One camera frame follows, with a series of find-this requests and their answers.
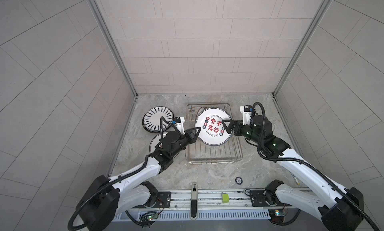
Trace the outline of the red rimmed plate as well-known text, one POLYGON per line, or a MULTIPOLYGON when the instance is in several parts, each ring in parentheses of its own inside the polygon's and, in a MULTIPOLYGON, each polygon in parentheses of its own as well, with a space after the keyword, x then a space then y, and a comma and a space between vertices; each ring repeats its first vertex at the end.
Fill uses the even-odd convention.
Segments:
POLYGON ((220 146, 226 143, 231 134, 229 134, 223 120, 229 120, 230 115, 218 108, 208 108, 201 111, 195 121, 195 127, 200 127, 199 139, 209 146, 220 146))
POLYGON ((179 155, 179 151, 174 151, 174 144, 178 141, 180 135, 176 131, 164 132, 163 138, 161 138, 161 134, 155 136, 150 143, 150 156, 154 157, 152 153, 156 150, 156 148, 164 149, 168 151, 172 157, 177 157, 179 155))

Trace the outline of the blue striped white plate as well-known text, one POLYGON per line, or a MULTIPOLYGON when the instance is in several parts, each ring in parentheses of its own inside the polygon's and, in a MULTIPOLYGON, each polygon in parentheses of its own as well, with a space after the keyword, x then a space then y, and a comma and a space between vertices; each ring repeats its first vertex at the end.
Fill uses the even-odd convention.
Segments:
POLYGON ((174 119, 174 113, 167 107, 158 106, 147 111, 142 119, 144 129, 150 133, 159 133, 161 131, 161 117, 169 123, 174 119))

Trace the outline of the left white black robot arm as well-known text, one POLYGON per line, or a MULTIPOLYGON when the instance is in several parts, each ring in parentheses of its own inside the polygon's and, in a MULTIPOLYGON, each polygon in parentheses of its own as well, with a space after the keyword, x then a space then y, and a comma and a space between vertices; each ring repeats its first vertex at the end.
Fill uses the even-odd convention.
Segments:
POLYGON ((136 206, 151 206, 158 190, 149 179, 165 171, 174 162, 174 157, 197 141, 201 128, 168 132, 161 138, 161 146, 145 156, 145 160, 118 176, 97 177, 79 201, 68 222, 69 231, 88 229, 104 230, 116 215, 136 206))

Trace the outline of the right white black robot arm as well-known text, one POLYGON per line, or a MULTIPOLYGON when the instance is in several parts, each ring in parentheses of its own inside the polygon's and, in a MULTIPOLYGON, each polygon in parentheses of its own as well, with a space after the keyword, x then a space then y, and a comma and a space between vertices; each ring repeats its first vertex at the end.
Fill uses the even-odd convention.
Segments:
POLYGON ((329 231, 354 231, 363 220, 373 230, 379 230, 364 211, 363 194, 354 187, 345 188, 305 161, 287 142, 273 135, 267 118, 256 116, 246 125, 243 121, 223 120, 223 125, 229 134, 245 137, 262 159, 289 170, 313 192, 309 195, 296 191, 275 180, 266 188, 271 202, 294 206, 318 218, 329 231))

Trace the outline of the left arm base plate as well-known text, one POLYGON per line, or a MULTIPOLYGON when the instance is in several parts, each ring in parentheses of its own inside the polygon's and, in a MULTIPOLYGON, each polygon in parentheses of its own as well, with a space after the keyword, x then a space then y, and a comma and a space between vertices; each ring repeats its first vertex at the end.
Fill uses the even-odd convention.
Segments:
POLYGON ((171 192, 158 192, 156 198, 150 199, 150 203, 146 208, 163 209, 169 208, 171 205, 171 192))

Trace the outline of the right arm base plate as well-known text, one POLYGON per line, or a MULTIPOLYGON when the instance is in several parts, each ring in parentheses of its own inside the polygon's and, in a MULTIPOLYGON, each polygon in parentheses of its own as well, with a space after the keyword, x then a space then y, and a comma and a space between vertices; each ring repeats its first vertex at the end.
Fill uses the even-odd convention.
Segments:
POLYGON ((256 191, 250 190, 249 197, 251 198, 251 203, 253 207, 264 207, 270 206, 275 207, 280 204, 275 192, 273 191, 256 191))

